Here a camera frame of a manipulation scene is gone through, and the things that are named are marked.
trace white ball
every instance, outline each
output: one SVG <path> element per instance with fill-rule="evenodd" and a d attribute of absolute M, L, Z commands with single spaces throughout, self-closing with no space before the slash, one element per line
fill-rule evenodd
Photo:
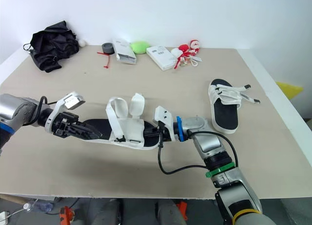
<path fill-rule="evenodd" d="M 83 40 L 83 39 L 79 39 L 78 40 L 78 44 L 79 44 L 80 47 L 85 47 L 87 45 L 86 41 Z"/>

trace dark gray tape roll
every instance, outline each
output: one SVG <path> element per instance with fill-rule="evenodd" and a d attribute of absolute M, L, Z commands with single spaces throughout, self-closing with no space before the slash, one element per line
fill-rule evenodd
<path fill-rule="evenodd" d="M 112 55 L 113 53 L 115 53 L 113 45 L 109 42 L 104 43 L 102 45 L 102 49 L 103 49 L 103 53 L 106 53 L 108 55 Z"/>

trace green sponge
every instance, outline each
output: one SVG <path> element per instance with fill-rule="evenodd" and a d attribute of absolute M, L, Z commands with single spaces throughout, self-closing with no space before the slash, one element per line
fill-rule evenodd
<path fill-rule="evenodd" d="M 150 45 L 145 41 L 136 41 L 131 43 L 130 46 L 136 54 L 144 54 L 146 53 L 146 48 L 150 47 Z"/>

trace yellow object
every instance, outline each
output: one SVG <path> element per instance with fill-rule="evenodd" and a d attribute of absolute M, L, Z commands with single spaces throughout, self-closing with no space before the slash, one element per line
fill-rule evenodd
<path fill-rule="evenodd" d="M 257 214 L 261 214 L 258 210 L 256 209 L 242 209 L 239 212 L 237 212 L 234 217 L 232 218 L 232 224 L 234 225 L 236 222 L 236 219 L 242 215 L 242 214 L 246 214 L 246 213 L 257 213 Z"/>
<path fill-rule="evenodd" d="M 300 92 L 303 91 L 303 88 L 300 86 L 290 85 L 283 82 L 276 83 L 288 99 L 292 99 L 293 97 L 297 96 Z"/>

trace robotic arm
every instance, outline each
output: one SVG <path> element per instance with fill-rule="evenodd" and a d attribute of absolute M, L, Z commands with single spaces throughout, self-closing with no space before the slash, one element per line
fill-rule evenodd
<path fill-rule="evenodd" d="M 47 104 L 46 97 L 38 102 L 31 98 L 0 95 L 0 154 L 1 148 L 22 126 L 43 126 L 48 133 L 65 138 L 75 136 L 83 140 L 98 139 L 102 134 L 93 126 L 78 121 L 73 110 L 83 104 L 83 97 L 72 92 L 59 100 L 54 109 Z"/>
<path fill-rule="evenodd" d="M 20 127 L 26 125 L 43 126 L 47 132 L 62 138 L 67 136 L 83 140 L 103 138 L 105 133 L 99 131 L 98 126 L 94 127 L 88 121 L 79 122 L 77 115 L 67 112 L 83 103 L 83 97 L 76 92 L 59 100 L 54 109 L 47 104 L 46 97 L 42 97 L 38 102 L 10 94 L 0 95 L 0 153 L 10 137 Z M 212 132 L 206 119 L 193 117 L 182 121 L 177 117 L 177 122 L 173 122 L 170 112 L 157 107 L 155 121 L 158 122 L 157 128 L 145 125 L 143 132 L 145 140 L 153 140 L 150 141 L 152 143 L 156 140 L 157 143 L 159 139 L 161 142 L 193 139 L 199 155 L 209 170 L 206 177 L 211 178 L 213 185 L 219 188 L 215 198 L 225 225 L 275 224 L 262 214 L 260 200 L 238 168 L 234 149 L 236 163 L 226 152 L 217 134 Z"/>

